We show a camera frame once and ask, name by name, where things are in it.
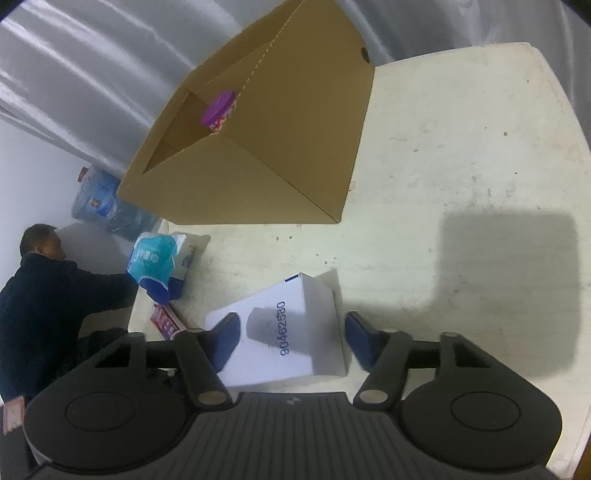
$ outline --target blue packaging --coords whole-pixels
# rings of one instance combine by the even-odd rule
[[[161,305],[181,296],[194,246],[186,235],[142,233],[136,240],[127,272]]]

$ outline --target small container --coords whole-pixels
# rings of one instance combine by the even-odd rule
[[[236,101],[236,92],[226,90],[213,102],[201,117],[201,123],[214,132],[220,130],[222,124],[230,115]]]

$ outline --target short hair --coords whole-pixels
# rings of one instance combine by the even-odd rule
[[[36,223],[25,230],[22,235],[20,251],[21,257],[35,250],[37,246],[45,242],[56,230],[54,226],[45,223]]]

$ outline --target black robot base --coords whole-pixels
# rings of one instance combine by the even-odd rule
[[[346,340],[369,371],[352,404],[344,393],[243,393],[234,403],[216,371],[237,332],[230,314],[169,342],[130,334],[48,387],[25,413],[41,463],[30,478],[555,478],[545,464],[558,408],[461,335],[414,340],[350,312]],[[437,370],[402,400],[409,368]]]

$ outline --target white wall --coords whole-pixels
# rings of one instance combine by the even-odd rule
[[[0,120],[0,288],[20,263],[23,231],[54,225],[68,259],[96,273],[125,271],[131,244],[73,219],[80,169],[88,163]]]

